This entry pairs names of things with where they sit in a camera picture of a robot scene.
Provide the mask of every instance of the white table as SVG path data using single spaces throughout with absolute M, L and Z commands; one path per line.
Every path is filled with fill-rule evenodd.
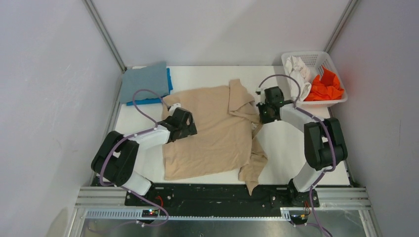
M 176 66 L 170 67 L 172 93 L 199 87 L 228 85 L 239 78 L 249 93 L 256 96 L 259 83 L 269 75 L 283 74 L 283 67 L 273 66 Z M 263 87 L 279 86 L 286 98 L 290 94 L 285 78 L 271 78 Z M 161 104 L 141 105 L 140 109 L 157 121 L 161 120 Z M 305 108 L 314 115 L 329 118 L 327 108 Z M 122 105 L 115 130 L 129 134 L 153 126 L 134 106 Z M 258 133 L 258 139 L 268 156 L 268 163 L 259 176 L 260 184 L 285 185 L 295 177 L 305 163 L 303 134 L 283 121 L 269 123 Z M 176 181 L 164 180 L 162 147 L 149 149 L 144 157 L 137 157 L 135 170 L 156 183 L 243 184 L 238 180 L 239 169 Z M 349 185 L 345 166 L 341 162 L 336 170 L 327 173 L 320 185 Z

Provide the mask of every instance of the orange cloth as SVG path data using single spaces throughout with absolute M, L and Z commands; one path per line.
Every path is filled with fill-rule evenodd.
M 311 90 L 304 101 L 319 100 L 340 100 L 343 95 L 343 89 L 340 87 L 340 81 L 336 74 L 322 66 L 324 73 L 320 80 L 320 75 L 311 83 Z

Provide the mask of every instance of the gray folded cloth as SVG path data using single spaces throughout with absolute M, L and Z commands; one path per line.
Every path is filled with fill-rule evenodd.
M 129 69 L 122 76 L 122 86 L 119 102 L 132 101 L 132 96 L 139 89 L 148 89 L 159 96 L 169 94 L 168 74 L 166 62 L 158 63 L 141 69 Z M 153 99 L 156 95 L 142 91 L 135 96 L 135 100 Z

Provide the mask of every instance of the white wall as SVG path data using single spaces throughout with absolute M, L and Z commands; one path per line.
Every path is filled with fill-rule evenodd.
M 362 1 L 332 51 L 349 100 L 332 111 L 384 236 L 417 236 L 419 2 Z
M 0 235 L 60 236 L 121 72 L 81 0 L 2 1 L 0 22 Z
M 281 65 L 323 50 L 348 0 L 95 0 L 128 66 Z

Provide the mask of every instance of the white laundry basket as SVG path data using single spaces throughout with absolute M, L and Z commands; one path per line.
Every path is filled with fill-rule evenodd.
M 323 76 L 323 68 L 322 65 L 334 72 L 337 75 L 337 78 L 340 81 L 340 87 L 344 89 L 344 93 L 342 95 L 342 99 L 340 100 L 324 100 L 324 101 L 298 101 L 298 105 L 304 105 L 305 107 L 330 107 L 334 104 L 345 102 L 348 100 L 348 94 L 346 93 L 345 86 L 342 83 L 342 79 L 337 73 L 336 67 L 333 64 L 330 56 L 326 52 L 322 51 L 301 51 L 301 52 L 290 52 L 290 53 L 284 53 L 281 56 L 282 64 L 284 65 L 284 70 L 286 75 L 290 75 L 290 72 L 285 68 L 285 63 L 287 61 L 287 58 L 290 56 L 300 57 L 306 66 L 310 69 L 311 72 L 311 81 L 314 80 L 314 78 L 320 74 L 320 76 Z

